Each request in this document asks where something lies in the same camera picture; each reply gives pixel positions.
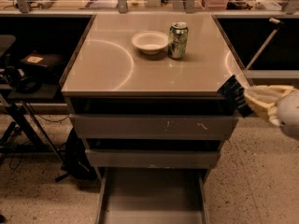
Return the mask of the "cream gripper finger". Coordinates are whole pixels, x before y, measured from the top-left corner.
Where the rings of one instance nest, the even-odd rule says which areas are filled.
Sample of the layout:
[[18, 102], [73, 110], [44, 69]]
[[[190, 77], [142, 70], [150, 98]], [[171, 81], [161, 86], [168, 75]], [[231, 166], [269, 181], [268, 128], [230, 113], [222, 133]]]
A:
[[247, 105], [250, 109], [261, 119], [268, 119], [267, 104], [260, 102], [256, 99], [250, 100], [246, 99]]
[[277, 100], [282, 97], [282, 94], [270, 86], [252, 86], [245, 90], [247, 96], [256, 99]]

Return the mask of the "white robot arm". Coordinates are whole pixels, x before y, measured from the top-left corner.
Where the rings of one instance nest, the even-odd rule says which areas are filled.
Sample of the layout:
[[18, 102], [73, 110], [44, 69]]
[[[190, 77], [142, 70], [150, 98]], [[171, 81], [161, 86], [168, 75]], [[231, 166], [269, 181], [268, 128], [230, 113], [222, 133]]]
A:
[[244, 91], [247, 105], [264, 121], [299, 140], [299, 90], [288, 85], [258, 85]]

